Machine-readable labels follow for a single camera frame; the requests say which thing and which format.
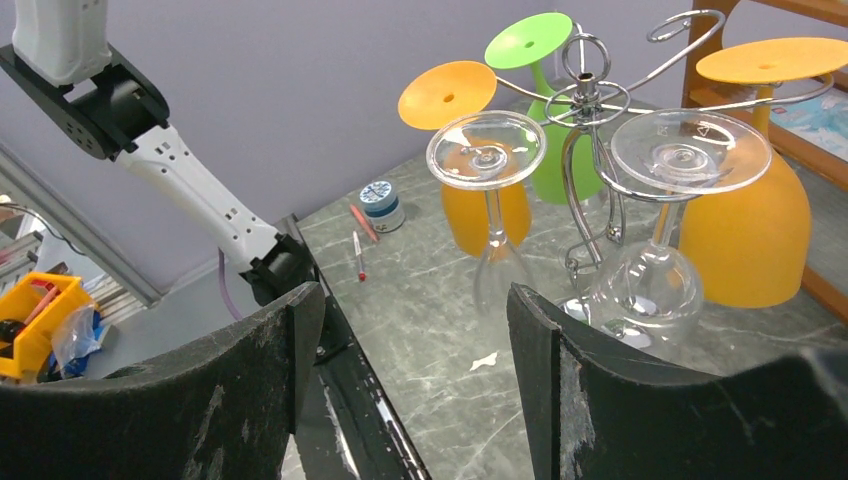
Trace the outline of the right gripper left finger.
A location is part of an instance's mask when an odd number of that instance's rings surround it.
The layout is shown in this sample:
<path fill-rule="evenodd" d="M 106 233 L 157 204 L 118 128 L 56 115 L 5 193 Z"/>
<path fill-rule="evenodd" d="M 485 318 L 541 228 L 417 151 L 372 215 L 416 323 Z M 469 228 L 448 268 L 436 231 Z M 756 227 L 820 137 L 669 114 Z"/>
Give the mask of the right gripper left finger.
<path fill-rule="evenodd" d="M 325 314 L 305 282 L 102 379 L 1 389 L 5 479 L 277 479 Z"/>

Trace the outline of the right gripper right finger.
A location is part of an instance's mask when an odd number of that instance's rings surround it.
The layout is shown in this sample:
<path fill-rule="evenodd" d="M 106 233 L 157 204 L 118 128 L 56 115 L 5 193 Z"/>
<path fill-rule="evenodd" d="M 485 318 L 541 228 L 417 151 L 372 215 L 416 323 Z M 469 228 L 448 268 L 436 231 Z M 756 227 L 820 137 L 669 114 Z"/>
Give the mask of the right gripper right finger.
<path fill-rule="evenodd" d="M 661 360 L 513 284 L 509 336 L 537 479 L 843 479 L 847 352 L 716 376 Z"/>

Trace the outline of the clear wine glass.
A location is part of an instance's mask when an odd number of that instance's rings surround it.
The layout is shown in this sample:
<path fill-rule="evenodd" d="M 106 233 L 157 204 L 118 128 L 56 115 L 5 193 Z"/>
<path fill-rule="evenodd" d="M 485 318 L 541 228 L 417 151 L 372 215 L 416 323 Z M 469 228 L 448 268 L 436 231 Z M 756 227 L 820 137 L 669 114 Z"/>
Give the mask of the clear wine glass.
<path fill-rule="evenodd" d="M 633 197 L 662 208 L 652 236 L 608 256 L 586 298 L 589 324 L 655 357 L 668 357 L 698 323 L 704 288 L 695 266 L 670 240 L 678 209 L 764 175 L 771 147 L 728 115 L 664 109 L 624 122 L 610 140 L 618 168 L 640 184 Z"/>
<path fill-rule="evenodd" d="M 547 151 L 542 126 L 525 114 L 506 110 L 471 113 L 449 121 L 426 149 L 430 172 L 443 185 L 483 194 L 487 241 L 472 288 L 481 316 L 504 310 L 514 282 L 532 283 L 527 262 L 509 239 L 501 191 L 521 186 Z"/>

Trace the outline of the orange plastic goblet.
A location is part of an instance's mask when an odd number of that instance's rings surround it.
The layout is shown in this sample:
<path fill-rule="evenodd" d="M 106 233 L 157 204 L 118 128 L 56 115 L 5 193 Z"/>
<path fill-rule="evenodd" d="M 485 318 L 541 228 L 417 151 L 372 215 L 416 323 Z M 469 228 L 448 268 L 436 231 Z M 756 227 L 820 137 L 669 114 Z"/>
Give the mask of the orange plastic goblet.
<path fill-rule="evenodd" d="M 790 37 L 724 48 L 696 65 L 704 78 L 755 85 L 767 99 L 776 83 L 830 74 L 847 63 L 847 43 Z M 793 298 L 802 284 L 812 213 L 798 175 L 779 155 L 755 182 L 704 195 L 685 208 L 680 251 L 695 265 L 708 301 L 766 308 Z"/>
<path fill-rule="evenodd" d="M 470 60 L 445 63 L 422 73 L 401 93 L 397 111 L 408 126 L 437 131 L 463 120 L 433 139 L 435 159 L 428 165 L 447 182 L 442 206 L 459 249 L 478 258 L 489 240 L 485 192 L 474 186 L 510 179 L 498 190 L 503 227 L 509 241 L 520 245 L 532 225 L 525 169 L 542 152 L 541 136 L 527 119 L 510 111 L 487 111 L 497 90 L 494 71 Z M 473 188 L 456 188 L 461 182 Z"/>

